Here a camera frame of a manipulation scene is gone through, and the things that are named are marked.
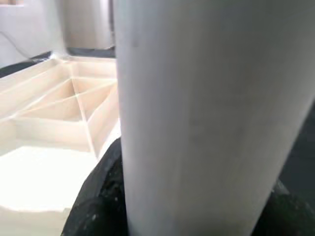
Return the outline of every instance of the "white cylinder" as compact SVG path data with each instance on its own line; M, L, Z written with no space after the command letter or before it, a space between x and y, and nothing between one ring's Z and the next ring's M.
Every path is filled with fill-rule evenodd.
M116 0L131 236L249 236L315 91L307 0Z

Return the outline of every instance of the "cylindrical pipe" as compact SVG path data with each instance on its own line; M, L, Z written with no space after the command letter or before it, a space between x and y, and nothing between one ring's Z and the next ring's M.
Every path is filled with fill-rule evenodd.
M314 97L308 2L115 1L132 236L250 235Z

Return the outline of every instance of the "white pole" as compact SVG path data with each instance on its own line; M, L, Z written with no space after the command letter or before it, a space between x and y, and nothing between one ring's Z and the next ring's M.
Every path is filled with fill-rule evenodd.
M313 101L305 0L116 0L131 236L249 236Z

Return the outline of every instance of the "plywood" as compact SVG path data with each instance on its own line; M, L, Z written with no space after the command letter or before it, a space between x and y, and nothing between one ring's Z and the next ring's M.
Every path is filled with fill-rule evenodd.
M0 149L17 139L100 155L119 118L114 59L50 59L0 81Z

